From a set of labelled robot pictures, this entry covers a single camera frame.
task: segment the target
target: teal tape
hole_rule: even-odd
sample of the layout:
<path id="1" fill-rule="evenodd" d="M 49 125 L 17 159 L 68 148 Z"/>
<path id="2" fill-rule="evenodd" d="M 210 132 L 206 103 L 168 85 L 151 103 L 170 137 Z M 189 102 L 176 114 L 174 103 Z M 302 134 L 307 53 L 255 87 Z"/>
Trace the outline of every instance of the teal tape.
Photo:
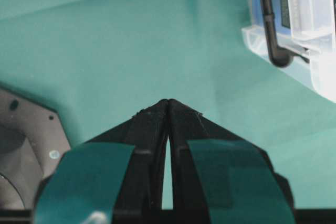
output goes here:
<path id="1" fill-rule="evenodd" d="M 133 149 L 88 143 L 65 154 L 38 201 L 34 223 L 111 223 Z"/>
<path id="2" fill-rule="evenodd" d="M 246 141 L 188 141 L 212 224 L 295 224 L 258 150 Z"/>

